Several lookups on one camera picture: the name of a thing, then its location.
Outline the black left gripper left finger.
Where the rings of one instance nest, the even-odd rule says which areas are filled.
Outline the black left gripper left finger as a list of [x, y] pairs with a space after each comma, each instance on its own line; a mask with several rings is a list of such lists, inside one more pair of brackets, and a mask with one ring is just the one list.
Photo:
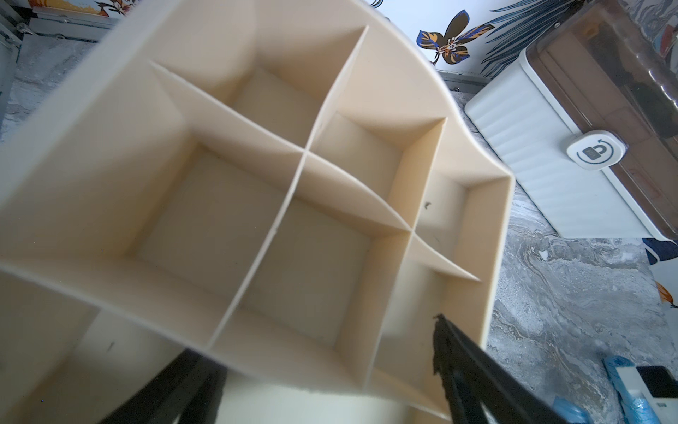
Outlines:
[[103, 423], [215, 423], [226, 367], [186, 349]]

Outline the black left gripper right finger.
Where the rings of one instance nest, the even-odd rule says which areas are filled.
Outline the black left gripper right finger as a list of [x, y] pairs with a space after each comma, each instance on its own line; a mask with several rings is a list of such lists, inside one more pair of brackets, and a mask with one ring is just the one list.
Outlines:
[[526, 390], [444, 314], [435, 317], [433, 370], [442, 381], [454, 423], [560, 423], [561, 417]]

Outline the blue bag roll five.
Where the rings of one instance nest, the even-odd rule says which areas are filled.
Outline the blue bag roll five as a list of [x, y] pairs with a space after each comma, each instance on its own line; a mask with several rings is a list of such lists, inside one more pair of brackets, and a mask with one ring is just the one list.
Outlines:
[[642, 395], [633, 395], [623, 383], [619, 374], [619, 369], [623, 367], [635, 367], [631, 360], [618, 355], [607, 356], [603, 360], [607, 376], [617, 392], [621, 408], [623, 408], [623, 420], [625, 423], [642, 424], [656, 423], [660, 424], [660, 419], [653, 411], [650, 403]]

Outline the blue bag roll two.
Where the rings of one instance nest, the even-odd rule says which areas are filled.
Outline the blue bag roll two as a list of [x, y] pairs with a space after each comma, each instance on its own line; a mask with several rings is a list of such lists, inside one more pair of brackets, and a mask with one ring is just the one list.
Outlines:
[[590, 416], [584, 409], [563, 397], [555, 397], [552, 408], [565, 422], [570, 424], [590, 423]]

